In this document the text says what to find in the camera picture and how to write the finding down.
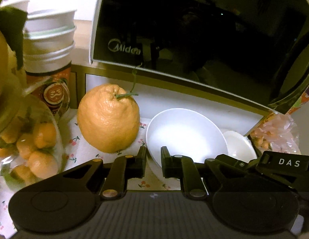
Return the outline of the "cherry print tablecloth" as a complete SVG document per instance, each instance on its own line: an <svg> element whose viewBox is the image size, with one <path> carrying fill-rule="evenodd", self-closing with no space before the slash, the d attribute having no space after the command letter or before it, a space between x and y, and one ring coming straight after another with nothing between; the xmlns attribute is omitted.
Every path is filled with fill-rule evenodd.
<svg viewBox="0 0 309 239"><path fill-rule="evenodd" d="M117 156L136 154L141 146L146 146L146 128L151 120L141 118L137 140L123 152L115 154L102 153L92 147L83 138L77 125L75 111L71 110L70 116L63 120L60 127L63 143L65 145L65 169L83 164L93 158L100 158L105 162L112 162ZM162 171L151 168L151 160L147 159L145 176L141 179L132 179L128 182L128 188L132 190L177 190L180 188L176 179L164 179ZM7 187L0 177L0 235L10 238L16 232L16 228L8 213L8 203L13 192Z"/></svg>

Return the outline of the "black Midea microwave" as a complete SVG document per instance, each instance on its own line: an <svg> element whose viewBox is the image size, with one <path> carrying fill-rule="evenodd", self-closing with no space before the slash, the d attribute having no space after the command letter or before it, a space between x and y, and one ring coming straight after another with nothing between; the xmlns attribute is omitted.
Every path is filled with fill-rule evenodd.
<svg viewBox="0 0 309 239"><path fill-rule="evenodd" d="M286 113L309 87L309 3L97 0L90 59Z"/></svg>

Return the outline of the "stacked tin cans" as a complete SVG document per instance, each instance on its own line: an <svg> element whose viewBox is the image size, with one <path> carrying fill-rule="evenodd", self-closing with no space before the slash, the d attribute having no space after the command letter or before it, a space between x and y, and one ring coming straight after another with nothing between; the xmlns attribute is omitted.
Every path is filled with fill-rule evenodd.
<svg viewBox="0 0 309 239"><path fill-rule="evenodd" d="M33 94L39 97L59 119L70 104L68 82L73 36L76 26L73 10L41 10L27 15L23 29L22 70L17 69L16 55L10 52L8 69L23 85L32 84L50 76L47 84Z"/></svg>

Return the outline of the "large citrus on jar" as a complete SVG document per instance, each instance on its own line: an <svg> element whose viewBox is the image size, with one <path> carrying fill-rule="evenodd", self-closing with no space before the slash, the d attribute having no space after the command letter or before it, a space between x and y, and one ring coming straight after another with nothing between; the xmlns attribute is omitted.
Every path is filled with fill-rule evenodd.
<svg viewBox="0 0 309 239"><path fill-rule="evenodd" d="M9 54L16 57L18 70L23 67L23 29L27 16L24 10L0 5L0 95L9 78Z"/></svg>

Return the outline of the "glass jar of kumquats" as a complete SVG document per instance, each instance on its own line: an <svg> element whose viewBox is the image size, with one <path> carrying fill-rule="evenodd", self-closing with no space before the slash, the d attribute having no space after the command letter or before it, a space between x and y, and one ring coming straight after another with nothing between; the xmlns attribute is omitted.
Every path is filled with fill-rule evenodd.
<svg viewBox="0 0 309 239"><path fill-rule="evenodd" d="M64 149L48 107L6 81L0 95L0 183L13 192L62 170Z"/></svg>

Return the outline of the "cream bowl far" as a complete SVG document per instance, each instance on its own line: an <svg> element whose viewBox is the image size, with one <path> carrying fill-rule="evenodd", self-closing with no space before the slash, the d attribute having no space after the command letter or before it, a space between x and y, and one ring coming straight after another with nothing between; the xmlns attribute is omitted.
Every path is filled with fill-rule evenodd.
<svg viewBox="0 0 309 239"><path fill-rule="evenodd" d="M230 157L247 163L257 159L257 154L247 137L235 131L226 131L223 133L223 136L225 137Z"/></svg>

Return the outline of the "plastic bag of snacks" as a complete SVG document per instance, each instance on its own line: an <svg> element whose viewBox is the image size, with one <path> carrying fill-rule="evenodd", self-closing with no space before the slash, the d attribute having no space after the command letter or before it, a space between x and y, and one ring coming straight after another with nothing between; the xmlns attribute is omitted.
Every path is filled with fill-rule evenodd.
<svg viewBox="0 0 309 239"><path fill-rule="evenodd" d="M257 152L301 154L298 126L289 114L273 113L260 123L250 138Z"/></svg>

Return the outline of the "white ceramic bowl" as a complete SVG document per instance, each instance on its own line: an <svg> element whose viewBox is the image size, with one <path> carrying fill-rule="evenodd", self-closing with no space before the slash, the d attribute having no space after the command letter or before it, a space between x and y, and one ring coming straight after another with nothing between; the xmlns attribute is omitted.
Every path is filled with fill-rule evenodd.
<svg viewBox="0 0 309 239"><path fill-rule="evenodd" d="M228 154L221 130L206 116L189 109L174 108L155 115L146 130L150 158L161 167L160 149L170 155L190 157L194 162Z"/></svg>

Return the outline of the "large orange citrus on table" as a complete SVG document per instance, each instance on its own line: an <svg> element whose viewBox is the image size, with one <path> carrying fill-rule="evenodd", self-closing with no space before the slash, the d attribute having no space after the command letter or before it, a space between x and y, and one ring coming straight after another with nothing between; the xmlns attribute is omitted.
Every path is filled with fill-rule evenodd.
<svg viewBox="0 0 309 239"><path fill-rule="evenodd" d="M133 97L117 99L126 90L117 84L94 87L81 99L77 124L84 139L104 153L128 148L139 132L139 106Z"/></svg>

